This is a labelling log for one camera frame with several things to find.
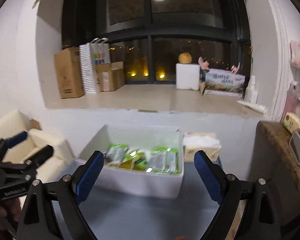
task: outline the blue table surface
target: blue table surface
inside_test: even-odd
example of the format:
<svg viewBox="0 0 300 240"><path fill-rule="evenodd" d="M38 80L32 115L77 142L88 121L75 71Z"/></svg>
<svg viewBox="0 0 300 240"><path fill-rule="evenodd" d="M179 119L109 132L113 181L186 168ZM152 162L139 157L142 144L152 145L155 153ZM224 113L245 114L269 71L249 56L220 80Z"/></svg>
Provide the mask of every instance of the blue table surface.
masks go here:
<svg viewBox="0 0 300 240"><path fill-rule="evenodd" d="M72 174L71 165L63 174ZM57 202L53 203L65 240L72 239ZM137 197L93 187L80 210L99 240L198 240L213 219L218 204L211 200L193 163L185 163L177 199Z"/></svg>

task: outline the blue gripper pad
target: blue gripper pad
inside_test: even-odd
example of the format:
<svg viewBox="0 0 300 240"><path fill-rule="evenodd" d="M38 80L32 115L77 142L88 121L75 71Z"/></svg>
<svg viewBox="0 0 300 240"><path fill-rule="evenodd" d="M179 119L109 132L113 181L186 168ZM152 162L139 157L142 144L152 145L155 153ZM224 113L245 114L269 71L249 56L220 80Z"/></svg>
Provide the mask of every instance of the blue gripper pad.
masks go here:
<svg viewBox="0 0 300 240"><path fill-rule="evenodd" d="M194 166L197 169L197 172L199 173L206 189L208 190L211 199L218 202L220 205L223 202L221 186L210 170L207 162L201 156L200 152L196 152L194 154Z"/></svg>
<svg viewBox="0 0 300 240"><path fill-rule="evenodd" d="M80 165L74 172L73 191L75 202L79 205L86 201L94 183L96 182L104 165L104 156L100 151L95 151L84 165Z"/></svg>
<svg viewBox="0 0 300 240"><path fill-rule="evenodd" d="M26 140L28 137L28 133L26 131L23 131L17 135L15 135L12 138L6 139L6 145L9 149L11 149L12 147L16 146L17 144L23 142L24 140Z"/></svg>

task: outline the white storage bin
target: white storage bin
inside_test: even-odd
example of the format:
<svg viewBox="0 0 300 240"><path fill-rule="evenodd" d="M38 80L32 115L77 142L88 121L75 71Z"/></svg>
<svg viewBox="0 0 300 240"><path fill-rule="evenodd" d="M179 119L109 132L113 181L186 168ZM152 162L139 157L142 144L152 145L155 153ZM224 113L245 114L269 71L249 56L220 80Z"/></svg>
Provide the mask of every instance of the white storage bin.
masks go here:
<svg viewBox="0 0 300 240"><path fill-rule="evenodd" d="M177 89L199 90L200 67L198 64L176 64Z"/></svg>
<svg viewBox="0 0 300 240"><path fill-rule="evenodd" d="M182 134L176 128L105 125L88 143L76 161L84 164L94 151L106 152L111 143L128 144L129 149L154 150L157 146L178 149L179 174L164 175L126 170L105 165L95 183L122 193L157 198L176 198L184 174Z"/></svg>

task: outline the silver bolt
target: silver bolt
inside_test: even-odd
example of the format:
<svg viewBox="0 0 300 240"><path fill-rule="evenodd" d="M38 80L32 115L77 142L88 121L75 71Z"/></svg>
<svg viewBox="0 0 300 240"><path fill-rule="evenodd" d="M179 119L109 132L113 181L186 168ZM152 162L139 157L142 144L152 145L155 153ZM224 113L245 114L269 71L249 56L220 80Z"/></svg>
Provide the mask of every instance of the silver bolt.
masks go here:
<svg viewBox="0 0 300 240"><path fill-rule="evenodd" d="M64 176L62 177L62 180L63 180L63 181L69 181L69 180L71 180L71 175L64 175Z"/></svg>
<svg viewBox="0 0 300 240"><path fill-rule="evenodd" d="M230 181L234 181L235 180L235 176L233 174L228 174L227 175L227 179Z"/></svg>
<svg viewBox="0 0 300 240"><path fill-rule="evenodd" d="M259 179L258 181L259 181L259 183L260 183L261 185L266 184L266 181L265 181L264 179Z"/></svg>
<svg viewBox="0 0 300 240"><path fill-rule="evenodd" d="M32 182L32 185L33 186L38 186L40 184L40 180L39 179L35 179L33 182Z"/></svg>

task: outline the window sill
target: window sill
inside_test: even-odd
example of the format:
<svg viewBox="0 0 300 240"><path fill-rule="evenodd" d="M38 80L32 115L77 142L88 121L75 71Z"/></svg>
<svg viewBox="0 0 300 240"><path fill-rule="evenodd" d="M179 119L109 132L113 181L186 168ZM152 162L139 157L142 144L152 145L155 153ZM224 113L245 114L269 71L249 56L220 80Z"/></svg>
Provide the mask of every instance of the window sill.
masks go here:
<svg viewBox="0 0 300 240"><path fill-rule="evenodd" d="M60 99L55 108L136 109L140 112L195 112L262 117L236 103L238 97L200 95L199 91L177 90L174 85L125 85L114 92Z"/></svg>

